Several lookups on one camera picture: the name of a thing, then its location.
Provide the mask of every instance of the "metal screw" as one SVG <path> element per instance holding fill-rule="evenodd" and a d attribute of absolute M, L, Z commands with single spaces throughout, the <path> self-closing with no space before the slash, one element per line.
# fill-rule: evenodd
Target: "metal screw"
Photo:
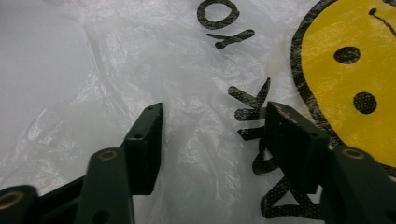
<path fill-rule="evenodd" d="M 0 196 L 0 210 L 9 208 L 18 202 L 20 202 L 24 197 L 24 193 L 20 191 L 10 191 L 7 194 Z"/>
<path fill-rule="evenodd" d="M 119 154 L 116 151 L 109 150 L 109 151 L 104 151 L 101 154 L 98 155 L 98 158 L 101 161 L 111 161 L 114 158 L 116 158 Z"/>
<path fill-rule="evenodd" d="M 344 149 L 343 154 L 355 160 L 361 160 L 364 158 L 364 154 L 352 148 Z"/>

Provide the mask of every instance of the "white plastic bag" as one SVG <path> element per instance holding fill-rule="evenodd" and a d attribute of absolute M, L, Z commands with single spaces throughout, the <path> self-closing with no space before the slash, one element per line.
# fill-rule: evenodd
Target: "white plastic bag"
<path fill-rule="evenodd" d="M 216 29 L 198 20 L 203 2 L 44 1 L 82 31 L 90 71 L 76 96 L 45 109 L 2 160 L 2 189 L 30 184 L 43 194 L 84 175 L 93 152 L 118 146 L 143 108 L 162 102 L 162 167 L 153 194 L 134 197 L 137 223 L 322 223 L 262 216 L 262 198 L 283 174 L 253 173 L 259 139 L 245 141 L 238 130 L 264 120 L 235 115 L 276 101 L 311 118 L 292 78 L 290 48 L 318 0 L 207 0 L 209 21 L 233 15 Z M 216 48 L 249 30 L 254 35 Z M 255 98 L 268 78 L 261 105 L 233 96 Z M 289 193 L 282 204 L 297 205 Z"/>

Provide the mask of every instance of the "smiley face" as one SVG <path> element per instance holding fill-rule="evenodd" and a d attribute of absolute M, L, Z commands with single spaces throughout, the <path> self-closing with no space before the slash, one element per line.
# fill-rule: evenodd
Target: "smiley face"
<path fill-rule="evenodd" d="M 291 47 L 294 82 L 334 144 L 396 167 L 396 0 L 324 0 Z"/>

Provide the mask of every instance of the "crumpled plastic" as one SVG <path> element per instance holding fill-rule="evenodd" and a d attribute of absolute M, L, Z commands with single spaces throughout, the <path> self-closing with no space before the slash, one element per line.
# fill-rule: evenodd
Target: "crumpled plastic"
<path fill-rule="evenodd" d="M 0 187 L 29 184 L 44 194 L 84 175 L 92 153 L 117 147 L 142 110 L 162 102 L 161 171 L 152 195 L 134 196 L 137 223 L 322 223 L 262 216 L 262 196 L 283 174 L 253 174 L 259 142 L 237 131 L 264 121 L 236 120 L 248 106 L 228 94 L 235 86 L 255 96 L 269 77 L 265 102 L 310 116 L 291 76 L 290 44 L 317 0 L 232 2 L 237 20 L 208 30 L 197 20 L 201 1 L 44 1 L 81 28 L 91 71 L 74 99 L 27 127 L 0 163 Z M 219 21 L 230 11 L 215 4 L 206 16 Z M 206 35 L 247 29 L 255 35 L 225 49 Z"/>

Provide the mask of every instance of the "smiley face eye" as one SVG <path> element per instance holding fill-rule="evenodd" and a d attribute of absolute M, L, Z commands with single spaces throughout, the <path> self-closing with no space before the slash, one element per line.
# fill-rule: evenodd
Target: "smiley face eye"
<path fill-rule="evenodd" d="M 339 63 L 352 64 L 359 60 L 361 51 L 355 47 L 343 47 L 334 53 L 334 59 Z"/>
<path fill-rule="evenodd" d="M 376 99 L 369 92 L 359 92 L 353 98 L 353 105 L 362 114 L 371 114 L 376 110 Z"/>

